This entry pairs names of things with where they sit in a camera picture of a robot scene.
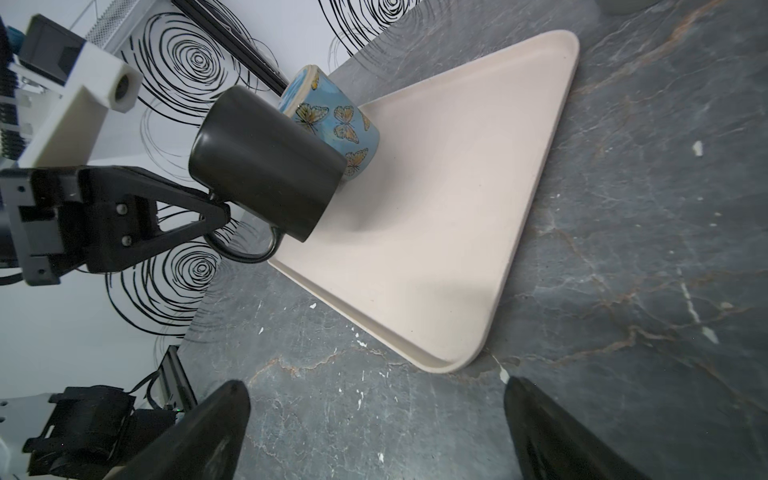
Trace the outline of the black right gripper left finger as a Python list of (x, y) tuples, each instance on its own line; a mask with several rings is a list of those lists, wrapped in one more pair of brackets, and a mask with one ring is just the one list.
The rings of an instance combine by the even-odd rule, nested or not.
[(112, 477), (232, 479), (250, 411), (246, 385), (229, 380)]

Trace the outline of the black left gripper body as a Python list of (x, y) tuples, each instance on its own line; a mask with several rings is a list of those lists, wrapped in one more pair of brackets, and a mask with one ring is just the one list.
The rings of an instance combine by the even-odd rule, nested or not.
[(57, 285), (84, 263), (84, 194), (73, 168), (1, 172), (1, 284)]

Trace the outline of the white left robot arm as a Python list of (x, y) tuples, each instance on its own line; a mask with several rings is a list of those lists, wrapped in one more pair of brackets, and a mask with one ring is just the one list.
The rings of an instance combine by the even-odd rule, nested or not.
[[(229, 206), (138, 167), (6, 169), (1, 174), (2, 283), (55, 285), (71, 271), (118, 273), (225, 226)], [(169, 399), (135, 407), (133, 391), (96, 385), (1, 404), (1, 475), (101, 479), (197, 405), (170, 353), (141, 382)]]

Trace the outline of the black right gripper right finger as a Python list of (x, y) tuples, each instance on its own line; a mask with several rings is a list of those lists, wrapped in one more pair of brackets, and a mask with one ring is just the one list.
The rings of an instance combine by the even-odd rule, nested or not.
[(527, 378), (508, 380), (504, 411), (525, 479), (647, 477)]

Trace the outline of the black mug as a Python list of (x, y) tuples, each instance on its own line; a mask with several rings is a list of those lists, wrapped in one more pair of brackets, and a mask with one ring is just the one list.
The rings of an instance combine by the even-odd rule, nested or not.
[(248, 89), (235, 86), (213, 104), (192, 145), (188, 169), (212, 199), (231, 202), (265, 221), (268, 249), (231, 249), (209, 233), (208, 245), (229, 260), (257, 264), (285, 236), (306, 241), (337, 190), (346, 161), (321, 139)]

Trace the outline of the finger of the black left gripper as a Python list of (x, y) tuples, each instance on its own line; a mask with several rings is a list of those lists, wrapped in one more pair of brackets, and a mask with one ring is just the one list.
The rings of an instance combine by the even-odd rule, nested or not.
[[(85, 266), (91, 273), (120, 272), (213, 233), (231, 218), (225, 202), (138, 167), (85, 167), (77, 180), (84, 199)], [(160, 203), (198, 218), (164, 231)]]

